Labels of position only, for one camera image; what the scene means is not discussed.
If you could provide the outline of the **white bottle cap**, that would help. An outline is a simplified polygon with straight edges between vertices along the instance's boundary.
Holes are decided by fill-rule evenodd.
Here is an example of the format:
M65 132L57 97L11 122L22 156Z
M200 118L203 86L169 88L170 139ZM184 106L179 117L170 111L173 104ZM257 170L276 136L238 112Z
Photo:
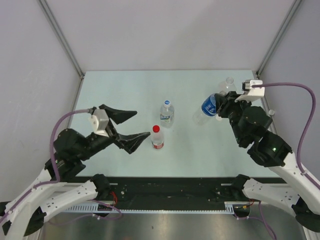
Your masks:
M221 121L221 120L222 120L222 118L221 118L220 116L218 116L218 115L215 116L215 119L216 119L217 121Z

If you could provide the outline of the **square clear juice bottle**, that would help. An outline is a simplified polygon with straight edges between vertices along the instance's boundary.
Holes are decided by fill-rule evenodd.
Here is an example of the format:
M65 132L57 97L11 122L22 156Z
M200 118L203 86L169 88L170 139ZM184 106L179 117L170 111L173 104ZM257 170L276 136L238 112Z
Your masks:
M218 84L218 93L226 95L229 92L236 92L235 80L232 77L227 77L224 81Z

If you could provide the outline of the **blue label Pocari bottle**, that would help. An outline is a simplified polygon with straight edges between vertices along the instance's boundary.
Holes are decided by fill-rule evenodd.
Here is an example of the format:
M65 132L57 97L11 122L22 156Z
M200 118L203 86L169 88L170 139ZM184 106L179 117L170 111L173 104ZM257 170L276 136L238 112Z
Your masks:
M196 125L203 126L217 115L215 94L208 96L202 105L195 111L192 120Z

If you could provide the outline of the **red cap water bottle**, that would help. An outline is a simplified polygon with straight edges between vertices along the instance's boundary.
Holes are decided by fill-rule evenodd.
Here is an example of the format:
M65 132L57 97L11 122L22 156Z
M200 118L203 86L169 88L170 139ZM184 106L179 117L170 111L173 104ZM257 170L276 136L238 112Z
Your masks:
M164 135L161 131L161 128L160 128L160 131L157 133L153 132L153 129L152 129L151 143L152 143L152 147L156 150L159 150L164 146Z

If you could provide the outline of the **blue Pocari bottle cap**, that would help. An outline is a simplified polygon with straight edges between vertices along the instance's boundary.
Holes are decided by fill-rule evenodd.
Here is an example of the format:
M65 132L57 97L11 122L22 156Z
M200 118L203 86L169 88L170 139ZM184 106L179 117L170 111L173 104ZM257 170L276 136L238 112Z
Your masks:
M270 110L268 111L268 114L269 114L270 116L273 116L273 115L275 114L275 111L272 110L272 109L270 109Z

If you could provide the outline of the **green label clear bottle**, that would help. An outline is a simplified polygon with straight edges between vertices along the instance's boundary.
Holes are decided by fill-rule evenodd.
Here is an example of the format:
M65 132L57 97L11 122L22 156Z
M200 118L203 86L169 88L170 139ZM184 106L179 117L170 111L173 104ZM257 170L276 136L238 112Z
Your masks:
M171 128L174 123L175 109L170 100L165 100L160 107L160 123L164 128Z

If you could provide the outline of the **red bottle cap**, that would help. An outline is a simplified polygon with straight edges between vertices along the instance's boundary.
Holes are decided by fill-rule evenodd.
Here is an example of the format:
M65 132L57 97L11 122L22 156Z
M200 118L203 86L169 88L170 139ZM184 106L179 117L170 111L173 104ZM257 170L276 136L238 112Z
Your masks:
M158 133L160 131L160 126L159 125L154 125L152 127L152 130L153 130L154 133Z

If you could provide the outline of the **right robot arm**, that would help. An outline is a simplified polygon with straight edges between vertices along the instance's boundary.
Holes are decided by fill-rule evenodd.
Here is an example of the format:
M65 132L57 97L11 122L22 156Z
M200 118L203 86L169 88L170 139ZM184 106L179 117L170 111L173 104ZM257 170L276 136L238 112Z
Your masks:
M268 130L272 123L264 109L253 106L248 95L231 91L214 94L216 112L227 118L238 146L259 166L280 176L289 188L280 189L239 174L231 184L230 194L242 201L256 199L282 209L294 216L310 231L320 231L320 181L302 164L292 148Z

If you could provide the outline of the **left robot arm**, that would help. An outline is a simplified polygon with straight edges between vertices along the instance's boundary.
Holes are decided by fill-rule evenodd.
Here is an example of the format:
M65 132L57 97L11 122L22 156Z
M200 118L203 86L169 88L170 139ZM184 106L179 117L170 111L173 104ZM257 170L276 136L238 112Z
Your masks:
M60 124L76 114L90 114L92 133L83 136L72 128L60 133ZM122 135L114 125L119 125L137 114L134 110L119 110L104 104L99 107L79 109L63 115L55 124L49 143L50 159L30 186L12 201L0 204L0 225L7 240L21 240L39 229L57 214L73 205L86 201L101 204L112 196L112 204L106 207L116 210L117 197L108 178L96 174L72 190L57 196L53 193L64 187L85 169L84 161L116 145L132 154L150 136L150 132Z

